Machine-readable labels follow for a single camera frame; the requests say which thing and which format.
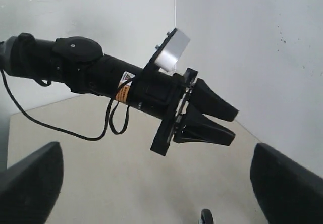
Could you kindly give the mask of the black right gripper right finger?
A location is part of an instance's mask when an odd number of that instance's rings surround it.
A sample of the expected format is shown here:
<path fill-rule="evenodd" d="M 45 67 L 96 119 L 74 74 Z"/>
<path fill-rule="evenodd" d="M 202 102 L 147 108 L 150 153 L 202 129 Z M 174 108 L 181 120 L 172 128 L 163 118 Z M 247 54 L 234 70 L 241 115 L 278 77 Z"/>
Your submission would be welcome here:
<path fill-rule="evenodd" d="M 256 144 L 250 180 L 268 223 L 322 223 L 322 178 L 273 147 Z"/>

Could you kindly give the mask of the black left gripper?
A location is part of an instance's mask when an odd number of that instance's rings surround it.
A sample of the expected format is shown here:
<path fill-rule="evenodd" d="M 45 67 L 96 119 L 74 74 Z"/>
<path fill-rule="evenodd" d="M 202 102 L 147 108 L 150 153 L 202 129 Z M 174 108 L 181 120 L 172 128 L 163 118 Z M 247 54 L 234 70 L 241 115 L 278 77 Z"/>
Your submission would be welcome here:
<path fill-rule="evenodd" d="M 161 120 L 150 150 L 165 156 L 174 133 L 178 105 L 197 77 L 187 68 L 183 75 L 167 75 L 144 69 L 131 86 L 131 107 Z M 200 113 L 186 113 L 178 124 L 173 141 L 202 142 L 230 146 L 236 134 L 205 115 L 232 122 L 238 110 L 219 97 L 202 79 L 197 79 L 188 101 Z"/>

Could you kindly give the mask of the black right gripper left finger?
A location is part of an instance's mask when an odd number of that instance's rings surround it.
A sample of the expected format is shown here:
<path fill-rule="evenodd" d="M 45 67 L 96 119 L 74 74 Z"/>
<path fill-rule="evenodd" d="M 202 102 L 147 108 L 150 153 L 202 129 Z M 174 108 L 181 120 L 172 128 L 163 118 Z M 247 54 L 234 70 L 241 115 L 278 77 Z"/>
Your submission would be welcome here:
<path fill-rule="evenodd" d="M 59 142 L 44 145 L 1 172 L 1 223 L 46 223 L 63 179 Z"/>

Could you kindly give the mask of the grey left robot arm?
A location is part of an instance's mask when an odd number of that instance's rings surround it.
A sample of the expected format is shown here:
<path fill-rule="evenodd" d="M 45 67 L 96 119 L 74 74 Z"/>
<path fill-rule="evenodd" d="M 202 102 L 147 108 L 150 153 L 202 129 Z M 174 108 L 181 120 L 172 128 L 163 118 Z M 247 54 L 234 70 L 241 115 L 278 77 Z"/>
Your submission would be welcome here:
<path fill-rule="evenodd" d="M 150 149 L 163 156 L 171 141 L 228 146 L 235 133 L 212 117 L 231 122 L 238 110 L 198 78 L 196 70 L 167 75 L 157 65 L 157 57 L 179 33 L 173 30 L 144 68 L 104 54 L 89 38 L 47 41 L 21 33 L 1 43 L 1 73 L 33 79 L 43 87 L 64 83 L 74 93 L 106 96 L 160 119 Z"/>

